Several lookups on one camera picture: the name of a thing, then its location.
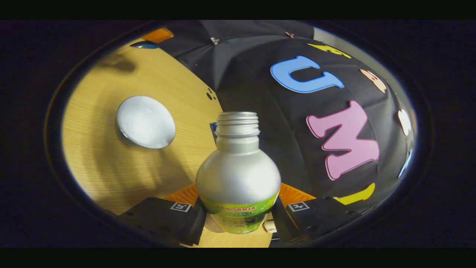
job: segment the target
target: white plate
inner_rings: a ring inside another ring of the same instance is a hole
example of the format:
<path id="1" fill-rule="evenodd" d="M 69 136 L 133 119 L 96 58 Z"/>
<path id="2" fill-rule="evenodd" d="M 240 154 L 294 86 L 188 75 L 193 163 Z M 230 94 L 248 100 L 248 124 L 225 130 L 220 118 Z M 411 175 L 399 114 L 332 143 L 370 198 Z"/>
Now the white plate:
<path id="1" fill-rule="evenodd" d="M 146 148 L 163 148 L 175 138 L 172 115 L 164 105 L 147 96 L 133 96 L 123 101 L 117 122 L 128 139 Z"/>

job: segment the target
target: bottle neck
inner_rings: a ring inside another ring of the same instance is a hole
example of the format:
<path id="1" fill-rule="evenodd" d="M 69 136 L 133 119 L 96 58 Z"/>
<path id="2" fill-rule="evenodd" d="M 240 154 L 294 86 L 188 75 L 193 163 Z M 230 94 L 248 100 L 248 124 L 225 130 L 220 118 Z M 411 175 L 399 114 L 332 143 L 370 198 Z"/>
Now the bottle neck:
<path id="1" fill-rule="evenodd" d="M 244 154 L 259 149 L 258 117 L 251 112 L 220 113 L 217 119 L 217 150 Z"/>

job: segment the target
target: silver bottle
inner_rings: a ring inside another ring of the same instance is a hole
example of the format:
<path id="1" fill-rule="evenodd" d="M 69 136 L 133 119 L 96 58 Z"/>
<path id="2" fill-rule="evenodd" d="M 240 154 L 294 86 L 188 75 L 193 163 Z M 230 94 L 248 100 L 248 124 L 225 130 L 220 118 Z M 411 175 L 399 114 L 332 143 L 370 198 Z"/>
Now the silver bottle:
<path id="1" fill-rule="evenodd" d="M 276 164 L 259 149 L 257 114 L 220 113 L 215 134 L 217 150 L 197 172 L 198 194 L 224 231 L 253 232 L 263 224 L 281 188 Z"/>

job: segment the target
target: wooden table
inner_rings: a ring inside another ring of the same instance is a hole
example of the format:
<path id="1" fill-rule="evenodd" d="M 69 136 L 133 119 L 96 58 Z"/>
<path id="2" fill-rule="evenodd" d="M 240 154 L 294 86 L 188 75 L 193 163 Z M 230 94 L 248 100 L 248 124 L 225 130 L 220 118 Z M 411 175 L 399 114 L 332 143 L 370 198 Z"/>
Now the wooden table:
<path id="1" fill-rule="evenodd" d="M 78 84 L 61 133 L 78 184 L 117 215 L 149 196 L 165 197 L 195 183 L 202 161 L 216 149 L 210 123 L 222 111 L 215 92 L 173 57 L 129 44 L 98 62 Z M 208 98 L 210 92 L 216 99 Z M 117 108 L 134 95 L 152 97 L 170 111 L 177 133 L 169 146 L 140 147 L 120 133 Z M 270 240 L 263 228 L 246 235 L 204 228 L 198 247 L 268 247 Z"/>

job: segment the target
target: green label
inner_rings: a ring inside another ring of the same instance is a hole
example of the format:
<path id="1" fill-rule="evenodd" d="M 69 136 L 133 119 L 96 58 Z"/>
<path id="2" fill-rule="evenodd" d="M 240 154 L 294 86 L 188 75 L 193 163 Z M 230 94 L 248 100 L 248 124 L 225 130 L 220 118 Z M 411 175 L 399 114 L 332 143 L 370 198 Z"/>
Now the green label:
<path id="1" fill-rule="evenodd" d="M 220 225 L 232 234 L 246 234 L 258 229 L 276 201 L 278 193 L 261 202 L 251 204 L 226 204 L 201 198 L 207 212 Z"/>

